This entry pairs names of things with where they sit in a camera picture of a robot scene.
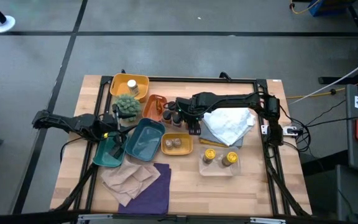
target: teal tray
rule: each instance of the teal tray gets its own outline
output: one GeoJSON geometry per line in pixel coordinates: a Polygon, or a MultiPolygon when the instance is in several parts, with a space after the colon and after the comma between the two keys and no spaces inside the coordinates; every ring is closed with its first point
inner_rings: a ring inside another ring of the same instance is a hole
{"type": "MultiPolygon", "coordinates": [[[[109,136],[114,136],[116,133],[111,132],[109,136]]],[[[128,140],[124,142],[123,148],[125,149],[128,140]]],[[[93,158],[93,163],[99,166],[105,167],[117,167],[122,164],[124,159],[125,150],[121,156],[116,159],[109,154],[109,151],[116,145],[114,142],[114,137],[108,137],[106,140],[100,141],[96,155],[93,158]]]]}
{"type": "Polygon", "coordinates": [[[151,161],[165,133],[163,124],[142,118],[125,147],[125,151],[142,161],[151,161]]]}

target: white cloth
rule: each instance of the white cloth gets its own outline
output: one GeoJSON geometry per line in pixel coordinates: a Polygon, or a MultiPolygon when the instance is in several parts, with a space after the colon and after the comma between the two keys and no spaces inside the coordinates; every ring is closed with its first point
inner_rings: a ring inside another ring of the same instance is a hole
{"type": "Polygon", "coordinates": [[[125,207],[158,177],[160,172],[152,162],[142,162],[128,155],[125,155],[120,167],[103,167],[101,173],[103,186],[125,207]]]}
{"type": "Polygon", "coordinates": [[[231,146],[254,126],[255,116],[248,108],[218,108],[205,113],[203,122],[216,138],[231,146]]]}

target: gray cloth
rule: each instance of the gray cloth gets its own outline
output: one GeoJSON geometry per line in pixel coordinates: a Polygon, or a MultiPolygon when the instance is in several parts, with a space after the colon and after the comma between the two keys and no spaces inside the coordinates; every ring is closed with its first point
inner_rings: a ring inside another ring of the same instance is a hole
{"type": "MultiPolygon", "coordinates": [[[[201,139],[205,139],[205,140],[209,140],[212,142],[217,142],[220,144],[224,144],[223,142],[221,142],[218,138],[216,138],[211,131],[208,129],[208,127],[204,124],[204,122],[201,122],[201,134],[199,136],[199,138],[201,139]]],[[[244,137],[241,137],[240,139],[238,139],[233,145],[231,146],[236,146],[236,147],[241,147],[242,146],[242,140],[244,139],[244,137]]]]}

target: yellow cable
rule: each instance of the yellow cable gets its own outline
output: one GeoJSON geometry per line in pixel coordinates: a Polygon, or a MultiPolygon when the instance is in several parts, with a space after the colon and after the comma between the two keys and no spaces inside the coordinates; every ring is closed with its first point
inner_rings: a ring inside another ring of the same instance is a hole
{"type": "Polygon", "coordinates": [[[315,5],[317,5],[317,3],[319,3],[319,2],[320,2],[320,0],[317,0],[315,3],[313,3],[313,4],[312,4],[311,6],[309,6],[307,9],[302,10],[302,11],[300,11],[300,12],[296,12],[296,11],[294,10],[295,4],[293,4],[293,3],[292,3],[292,0],[290,0],[290,7],[291,7],[291,10],[292,10],[293,13],[295,13],[295,14],[302,14],[302,13],[306,12],[307,10],[311,9],[312,7],[314,7],[315,5]]]}
{"type": "MultiPolygon", "coordinates": [[[[339,88],[335,91],[342,91],[342,90],[345,90],[345,88],[339,88]]],[[[325,96],[325,95],[330,95],[331,92],[327,92],[327,93],[318,93],[318,94],[314,94],[314,95],[311,95],[309,97],[316,97],[316,96],[325,96]]],[[[286,97],[286,99],[299,99],[299,98],[302,98],[304,96],[289,96],[289,97],[286,97]]]]}

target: clear plastic tray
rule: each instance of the clear plastic tray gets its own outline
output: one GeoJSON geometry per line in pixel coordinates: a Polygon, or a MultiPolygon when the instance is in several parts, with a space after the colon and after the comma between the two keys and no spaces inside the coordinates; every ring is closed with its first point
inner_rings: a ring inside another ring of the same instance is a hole
{"type": "Polygon", "coordinates": [[[241,174],[241,159],[237,147],[217,147],[217,146],[203,146],[198,153],[198,168],[202,176],[235,176],[241,174]],[[207,164],[203,161],[205,150],[214,149],[216,152],[215,159],[207,164]],[[239,156],[238,161],[229,167],[222,164],[222,158],[228,152],[235,152],[239,156]]]}

